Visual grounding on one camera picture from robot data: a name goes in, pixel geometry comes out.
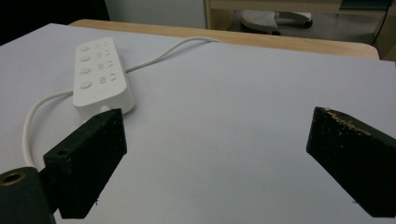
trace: white power strip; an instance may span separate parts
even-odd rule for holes
[[[73,105],[84,120],[110,108],[126,113],[134,96],[112,37],[78,45]]]

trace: white tabletop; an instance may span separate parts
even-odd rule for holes
[[[50,24],[0,47],[0,173],[24,166],[22,125],[73,88],[75,47],[112,36],[126,66],[180,38]],[[57,223],[394,223],[372,218],[305,152],[315,106],[396,136],[395,64],[195,41],[128,74],[128,153],[85,219]],[[82,120],[43,105],[34,158]]]

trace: wooden table edge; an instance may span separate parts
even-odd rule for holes
[[[79,20],[74,21],[69,25],[101,30],[133,32],[148,35],[166,35],[177,37],[206,36],[219,39],[228,44],[271,49],[288,49],[303,52],[379,60],[379,55],[376,48],[362,43],[276,35],[257,35],[229,31],[150,25],[120,21]]]

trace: white wall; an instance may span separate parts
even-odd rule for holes
[[[112,21],[205,28],[204,0],[106,0]]]

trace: power strip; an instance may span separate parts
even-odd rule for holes
[[[73,105],[84,120],[108,109],[126,113],[134,96],[112,37],[76,47]]]

